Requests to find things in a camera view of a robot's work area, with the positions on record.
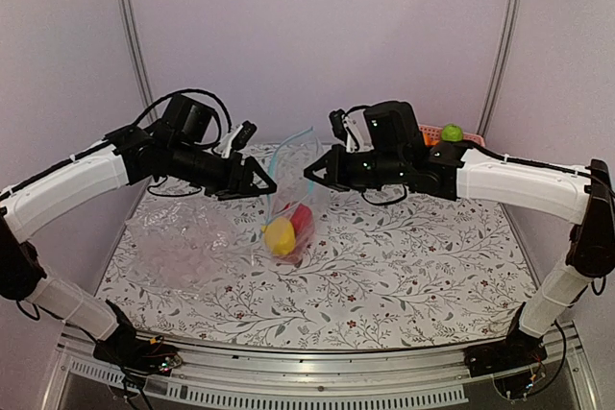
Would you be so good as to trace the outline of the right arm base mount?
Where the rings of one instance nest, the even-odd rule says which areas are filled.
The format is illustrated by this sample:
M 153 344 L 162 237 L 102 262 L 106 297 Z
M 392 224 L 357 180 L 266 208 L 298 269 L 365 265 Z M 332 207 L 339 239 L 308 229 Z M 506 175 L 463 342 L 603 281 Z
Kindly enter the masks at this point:
M 512 326 L 504 339 L 468 347 L 463 355 L 471 377 L 526 367 L 547 358 L 542 339 L 527 335 L 518 326 Z

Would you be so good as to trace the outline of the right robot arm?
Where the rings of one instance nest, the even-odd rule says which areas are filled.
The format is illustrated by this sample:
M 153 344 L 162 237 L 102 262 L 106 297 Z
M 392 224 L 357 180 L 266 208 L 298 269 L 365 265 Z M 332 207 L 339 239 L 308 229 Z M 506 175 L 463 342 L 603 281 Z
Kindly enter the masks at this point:
M 331 112 L 337 143 L 304 170 L 329 189 L 364 193 L 388 185 L 447 200 L 485 200 L 544 212 L 572 224 L 570 248 L 515 314 L 497 359 L 518 367 L 556 318 L 614 269 L 614 191 L 607 165 L 562 166 L 493 153 L 478 143 L 426 144 L 408 102 L 362 106 L 364 147 L 351 113 Z

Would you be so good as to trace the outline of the yellow toy lemon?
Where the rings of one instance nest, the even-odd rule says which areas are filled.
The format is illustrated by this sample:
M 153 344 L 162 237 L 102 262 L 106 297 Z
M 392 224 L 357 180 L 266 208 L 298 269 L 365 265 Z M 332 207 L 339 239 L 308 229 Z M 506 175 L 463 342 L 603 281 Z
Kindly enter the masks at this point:
M 263 228 L 265 246 L 275 256 L 287 256 L 296 246 L 295 230 L 289 219 L 281 216 Z

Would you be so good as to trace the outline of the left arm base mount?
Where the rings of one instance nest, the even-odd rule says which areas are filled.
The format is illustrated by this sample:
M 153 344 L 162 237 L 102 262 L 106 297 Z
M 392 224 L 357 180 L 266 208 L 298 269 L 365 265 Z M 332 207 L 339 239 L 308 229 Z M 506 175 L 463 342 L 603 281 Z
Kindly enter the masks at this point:
M 178 349 L 165 344 L 162 335 L 152 340 L 138 339 L 135 327 L 121 309 L 111 301 L 106 304 L 115 314 L 118 326 L 108 339 L 96 341 L 95 359 L 133 373 L 166 376 L 182 365 Z

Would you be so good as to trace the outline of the red toy bell pepper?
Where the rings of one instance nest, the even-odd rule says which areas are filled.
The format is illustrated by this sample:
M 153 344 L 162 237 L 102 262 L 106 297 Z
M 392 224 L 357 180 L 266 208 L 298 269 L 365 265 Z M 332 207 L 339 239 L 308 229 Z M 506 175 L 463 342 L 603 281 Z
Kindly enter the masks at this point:
M 308 240 L 315 233 L 312 210 L 303 203 L 286 204 L 272 224 L 276 225 L 283 235 L 292 231 L 296 243 Z

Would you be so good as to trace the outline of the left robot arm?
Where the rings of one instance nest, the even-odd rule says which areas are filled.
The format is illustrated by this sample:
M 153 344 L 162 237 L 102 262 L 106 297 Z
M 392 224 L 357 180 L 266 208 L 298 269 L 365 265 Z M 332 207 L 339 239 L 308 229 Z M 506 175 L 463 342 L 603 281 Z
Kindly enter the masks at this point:
M 149 179 L 174 178 L 219 201 L 276 192 L 277 185 L 242 149 L 256 131 L 233 126 L 214 93 L 187 88 L 150 104 L 136 120 L 1 192 L 1 296 L 27 301 L 87 332 L 123 366 L 143 347 L 117 307 L 46 272 L 31 238 L 72 209 Z

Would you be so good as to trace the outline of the red toy pomegranate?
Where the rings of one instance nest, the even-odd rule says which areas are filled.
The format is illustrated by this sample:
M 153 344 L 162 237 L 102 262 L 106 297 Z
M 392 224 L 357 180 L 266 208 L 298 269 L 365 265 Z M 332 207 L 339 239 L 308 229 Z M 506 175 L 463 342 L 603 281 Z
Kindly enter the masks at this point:
M 304 251 L 302 249 L 295 249 L 291 253 L 284 254 L 284 255 L 277 255 L 275 259 L 277 262 L 281 264 L 296 265 L 303 261 Z

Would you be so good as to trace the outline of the clear zip top bag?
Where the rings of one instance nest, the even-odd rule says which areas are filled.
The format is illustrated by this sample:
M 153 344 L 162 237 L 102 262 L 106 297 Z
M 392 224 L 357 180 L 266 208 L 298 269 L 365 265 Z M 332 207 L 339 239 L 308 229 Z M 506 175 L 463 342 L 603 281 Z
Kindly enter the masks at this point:
M 275 262 L 277 262 L 276 256 L 265 246 L 263 228 L 276 218 L 286 204 L 298 202 L 308 205 L 315 220 L 315 233 L 308 240 L 296 243 L 295 249 L 302 249 L 305 253 L 308 245 L 316 237 L 318 219 L 327 207 L 329 190 L 305 178 L 304 169 L 322 155 L 323 146 L 314 128 L 308 128 L 282 141 L 269 160 L 267 174 L 275 181 L 277 191 L 266 196 L 266 213 L 261 227 L 261 239 L 263 248 Z

